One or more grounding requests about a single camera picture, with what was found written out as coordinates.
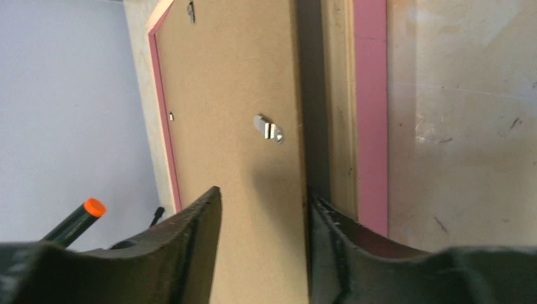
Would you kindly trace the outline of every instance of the orange tip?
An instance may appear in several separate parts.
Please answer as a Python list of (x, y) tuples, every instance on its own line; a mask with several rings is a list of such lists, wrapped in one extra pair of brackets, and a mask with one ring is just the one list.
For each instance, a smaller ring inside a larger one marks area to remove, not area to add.
[(103, 203), (94, 198), (88, 198), (87, 201), (84, 202), (84, 209), (94, 217), (102, 217), (106, 212), (106, 207)]

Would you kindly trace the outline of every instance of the wooden strip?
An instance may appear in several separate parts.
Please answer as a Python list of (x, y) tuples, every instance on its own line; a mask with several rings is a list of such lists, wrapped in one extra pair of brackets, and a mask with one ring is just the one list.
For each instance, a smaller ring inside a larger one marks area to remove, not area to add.
[(322, 0), (331, 201), (358, 219), (355, 50), (352, 0)]
[(358, 219), (388, 235), (386, 1), (354, 0), (355, 70), (360, 151)]
[(146, 31), (148, 33), (149, 52), (151, 54), (151, 64), (153, 66), (156, 100), (158, 102), (160, 120), (162, 123), (162, 131), (164, 136), (164, 144), (166, 147), (168, 173), (174, 196), (175, 211), (179, 212), (182, 210), (181, 199), (179, 195), (179, 180), (177, 178), (177, 171), (175, 169), (174, 150), (172, 146), (172, 138), (170, 135), (170, 126), (168, 123), (168, 110), (164, 97), (164, 88), (162, 86), (162, 76), (160, 73), (160, 63), (158, 60), (158, 50), (156, 44), (156, 33), (166, 19), (166, 15), (168, 14), (173, 2), (174, 0), (162, 0), (156, 5), (155, 10), (151, 14), (148, 22), (146, 23)]

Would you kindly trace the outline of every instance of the orange-tipped rod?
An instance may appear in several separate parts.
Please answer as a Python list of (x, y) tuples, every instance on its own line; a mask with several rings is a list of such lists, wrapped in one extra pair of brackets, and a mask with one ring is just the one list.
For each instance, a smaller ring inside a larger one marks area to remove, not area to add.
[(106, 213), (106, 207), (97, 199), (89, 198), (52, 229), (42, 241), (51, 241), (67, 247), (104, 213)]

